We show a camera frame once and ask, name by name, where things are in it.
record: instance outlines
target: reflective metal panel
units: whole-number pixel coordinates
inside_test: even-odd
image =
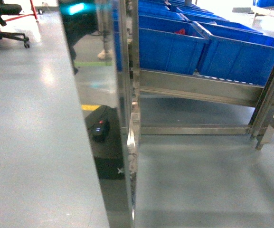
[[[61,2],[60,9],[109,224],[132,227],[125,1]]]

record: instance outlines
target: metal shelf rack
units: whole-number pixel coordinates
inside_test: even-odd
[[[254,118],[262,120],[264,116],[257,116],[257,110],[261,107],[262,96],[265,96],[265,90],[271,84],[268,81],[265,87],[222,81],[200,77],[198,75],[180,75],[169,72],[152,71],[140,69],[139,60],[139,31],[138,31],[138,1],[133,1],[132,14],[132,49],[133,49],[133,72],[135,85],[135,103],[139,107],[140,92],[146,92],[156,95],[168,95],[195,99],[201,101],[210,101],[232,105],[242,105],[255,107],[253,118],[248,125],[224,125],[224,124],[193,124],[188,126],[159,126],[144,125],[141,123],[141,134],[158,135],[188,135],[188,134],[248,134],[252,133],[254,127]],[[259,129],[260,134],[264,134],[268,126]]]

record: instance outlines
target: gray floor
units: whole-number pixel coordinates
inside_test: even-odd
[[[274,19],[228,13],[274,37]],[[143,95],[145,124],[247,124],[253,108]],[[142,136],[137,228],[274,228],[274,136]]]
[[[58,14],[2,29],[0,228],[109,227]]]

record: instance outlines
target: epoxy floor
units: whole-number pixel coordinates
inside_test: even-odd
[[[2,30],[0,228],[109,227],[60,17]]]

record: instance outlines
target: metal rail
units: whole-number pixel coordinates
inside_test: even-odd
[[[173,97],[255,107],[263,87],[220,79],[140,70],[141,91]]]
[[[252,6],[251,7],[251,10],[255,13],[255,18],[257,16],[260,16],[260,15],[263,15],[263,16],[270,16],[272,18],[274,18],[274,10],[273,10],[274,7],[267,7],[267,8],[261,8],[261,7],[258,7],[258,6]]]

